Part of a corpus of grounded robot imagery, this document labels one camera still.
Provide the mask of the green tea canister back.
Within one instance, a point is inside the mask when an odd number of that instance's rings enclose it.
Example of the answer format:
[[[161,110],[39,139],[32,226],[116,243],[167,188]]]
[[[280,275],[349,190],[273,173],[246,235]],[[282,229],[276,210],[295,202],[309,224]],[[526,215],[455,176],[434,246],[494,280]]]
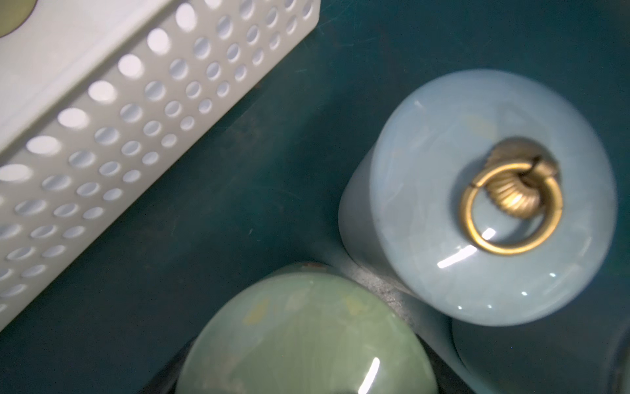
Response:
[[[314,263],[246,288],[209,320],[179,393],[435,393],[423,345],[368,289]]]

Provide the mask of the blue tea canister back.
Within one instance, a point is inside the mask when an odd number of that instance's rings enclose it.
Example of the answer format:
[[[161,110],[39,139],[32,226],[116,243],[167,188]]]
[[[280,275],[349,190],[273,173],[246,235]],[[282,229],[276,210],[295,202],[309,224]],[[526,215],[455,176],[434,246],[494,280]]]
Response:
[[[445,315],[512,326],[565,307],[610,248],[617,190],[597,133],[526,77],[468,70],[390,115],[340,203],[358,264]]]

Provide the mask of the blue tea canister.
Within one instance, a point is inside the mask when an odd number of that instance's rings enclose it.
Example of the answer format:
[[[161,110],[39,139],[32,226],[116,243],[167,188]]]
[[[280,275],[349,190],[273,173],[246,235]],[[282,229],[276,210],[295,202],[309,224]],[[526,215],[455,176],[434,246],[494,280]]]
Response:
[[[565,307],[610,248],[617,190],[597,133],[526,77],[468,70],[390,115],[340,203],[358,264],[445,315],[512,326]]]
[[[467,370],[495,393],[627,393],[629,296],[583,295],[532,323],[454,321]]]

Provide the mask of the blue tea canister front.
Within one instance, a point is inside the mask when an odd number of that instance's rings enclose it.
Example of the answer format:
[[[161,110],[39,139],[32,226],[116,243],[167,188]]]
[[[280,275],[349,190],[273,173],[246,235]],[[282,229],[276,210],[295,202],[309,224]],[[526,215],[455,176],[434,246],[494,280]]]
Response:
[[[532,323],[454,321],[467,370],[495,393],[627,393],[629,296],[583,295]]]

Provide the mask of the yellow tea canister back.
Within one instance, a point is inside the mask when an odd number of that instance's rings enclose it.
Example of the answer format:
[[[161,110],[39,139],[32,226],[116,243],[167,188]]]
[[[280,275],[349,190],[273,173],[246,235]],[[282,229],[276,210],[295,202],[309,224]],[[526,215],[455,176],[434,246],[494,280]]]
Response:
[[[21,27],[34,11],[37,0],[0,0],[0,37]]]

